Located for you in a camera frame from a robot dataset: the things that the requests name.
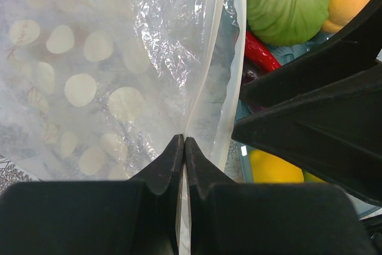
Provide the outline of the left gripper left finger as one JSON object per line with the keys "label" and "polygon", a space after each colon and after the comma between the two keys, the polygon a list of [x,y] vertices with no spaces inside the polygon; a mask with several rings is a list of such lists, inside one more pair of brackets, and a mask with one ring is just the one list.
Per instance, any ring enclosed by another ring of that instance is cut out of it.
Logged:
{"label": "left gripper left finger", "polygon": [[2,254],[178,254],[184,138],[129,180],[20,182],[1,195]]}

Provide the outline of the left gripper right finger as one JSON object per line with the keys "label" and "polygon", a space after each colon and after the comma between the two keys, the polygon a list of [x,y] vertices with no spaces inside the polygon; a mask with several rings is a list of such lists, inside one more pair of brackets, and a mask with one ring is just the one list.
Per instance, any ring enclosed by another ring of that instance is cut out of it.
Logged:
{"label": "left gripper right finger", "polygon": [[192,254],[378,254],[338,187],[239,184],[184,144]]}

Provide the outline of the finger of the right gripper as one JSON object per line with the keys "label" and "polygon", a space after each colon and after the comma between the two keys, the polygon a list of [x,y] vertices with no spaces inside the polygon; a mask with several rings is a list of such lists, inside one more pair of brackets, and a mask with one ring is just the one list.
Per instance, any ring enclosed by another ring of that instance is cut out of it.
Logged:
{"label": "finger of the right gripper", "polygon": [[370,0],[330,39],[243,85],[239,98],[248,105],[274,106],[375,66],[380,51],[381,0]]}
{"label": "finger of the right gripper", "polygon": [[239,120],[234,140],[381,205],[381,66]]}

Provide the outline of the green cabbage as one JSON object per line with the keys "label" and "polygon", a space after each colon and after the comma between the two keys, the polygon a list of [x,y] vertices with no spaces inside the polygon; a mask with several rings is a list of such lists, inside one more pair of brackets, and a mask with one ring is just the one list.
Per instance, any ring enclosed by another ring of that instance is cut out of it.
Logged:
{"label": "green cabbage", "polygon": [[247,21],[265,44],[293,46],[320,31],[328,7],[329,0],[247,0]]}

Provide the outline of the clear zip top bag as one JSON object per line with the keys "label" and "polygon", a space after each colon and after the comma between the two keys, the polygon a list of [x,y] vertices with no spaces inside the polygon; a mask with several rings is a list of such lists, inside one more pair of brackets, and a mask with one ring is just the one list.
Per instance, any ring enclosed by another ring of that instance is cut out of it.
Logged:
{"label": "clear zip top bag", "polygon": [[[124,181],[182,135],[222,171],[245,9],[245,0],[1,0],[1,156],[31,182]],[[184,161],[178,210],[178,254],[189,254]]]}

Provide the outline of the clear blue plastic tray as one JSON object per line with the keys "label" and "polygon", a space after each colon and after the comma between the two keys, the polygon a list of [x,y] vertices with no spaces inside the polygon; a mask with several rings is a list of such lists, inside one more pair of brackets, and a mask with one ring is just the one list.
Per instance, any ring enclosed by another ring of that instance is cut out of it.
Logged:
{"label": "clear blue plastic tray", "polygon": [[[268,49],[272,54],[276,57],[278,62],[281,65],[287,64],[288,62],[296,59],[297,57],[303,55],[304,53],[309,52],[311,49],[313,49],[315,46],[323,43],[325,40],[329,38],[326,34],[319,34],[318,36],[314,37],[313,40],[305,42],[303,44],[294,45],[292,47],[273,47],[269,46]],[[247,116],[250,114],[250,110],[247,108],[245,104],[242,102],[238,102],[237,110],[236,110],[236,116],[235,120],[238,121],[239,119]],[[234,159],[241,162],[241,181],[245,183],[253,183],[253,176],[252,176],[252,169],[250,160],[248,157],[248,153],[253,150],[252,147],[246,146],[242,143],[236,144],[236,155],[231,156],[230,159],[227,161],[227,164],[231,164]],[[371,204],[367,204],[353,196],[349,196],[350,200],[352,201],[358,216],[361,219],[366,219],[369,217],[377,216],[381,214],[381,208],[373,206]]]}

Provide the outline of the orange green mango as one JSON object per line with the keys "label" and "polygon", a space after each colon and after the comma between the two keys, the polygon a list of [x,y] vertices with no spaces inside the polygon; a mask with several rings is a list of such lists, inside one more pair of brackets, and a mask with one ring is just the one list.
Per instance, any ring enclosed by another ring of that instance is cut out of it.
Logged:
{"label": "orange green mango", "polygon": [[326,183],[326,181],[308,173],[307,171],[303,171],[304,181],[305,182],[313,182],[313,183]]}

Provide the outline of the yellow lemon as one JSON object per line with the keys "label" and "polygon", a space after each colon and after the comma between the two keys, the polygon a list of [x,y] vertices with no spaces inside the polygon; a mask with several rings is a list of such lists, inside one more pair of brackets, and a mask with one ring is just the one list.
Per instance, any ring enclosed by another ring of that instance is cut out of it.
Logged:
{"label": "yellow lemon", "polygon": [[252,150],[249,153],[249,161],[255,183],[304,182],[302,169],[272,154]]}

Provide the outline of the red chili pepper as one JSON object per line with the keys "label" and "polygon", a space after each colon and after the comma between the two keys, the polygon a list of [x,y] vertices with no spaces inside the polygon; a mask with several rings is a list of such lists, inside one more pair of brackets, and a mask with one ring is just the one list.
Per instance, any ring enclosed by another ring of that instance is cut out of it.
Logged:
{"label": "red chili pepper", "polygon": [[281,67],[267,47],[250,31],[245,34],[244,56],[256,64],[264,73],[273,72]]}

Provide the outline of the purple eggplant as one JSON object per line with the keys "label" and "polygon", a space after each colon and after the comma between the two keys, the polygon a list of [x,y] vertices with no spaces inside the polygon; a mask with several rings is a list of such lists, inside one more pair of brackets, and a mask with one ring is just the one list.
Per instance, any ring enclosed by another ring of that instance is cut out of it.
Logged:
{"label": "purple eggplant", "polygon": [[[261,76],[261,72],[255,67],[255,68],[243,68],[242,72],[242,80],[241,80],[241,88],[253,80],[259,78]],[[250,110],[251,113],[257,113],[261,110],[263,110],[263,107],[259,105],[253,105],[253,104],[247,104],[248,109]]]}

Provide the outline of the floral table mat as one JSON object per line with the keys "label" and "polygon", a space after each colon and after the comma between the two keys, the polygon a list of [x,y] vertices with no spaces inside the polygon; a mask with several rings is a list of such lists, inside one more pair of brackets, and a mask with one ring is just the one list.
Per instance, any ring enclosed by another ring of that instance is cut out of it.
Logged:
{"label": "floral table mat", "polygon": [[39,179],[15,165],[4,156],[0,157],[0,193],[3,193],[9,186],[18,182],[38,181]]}

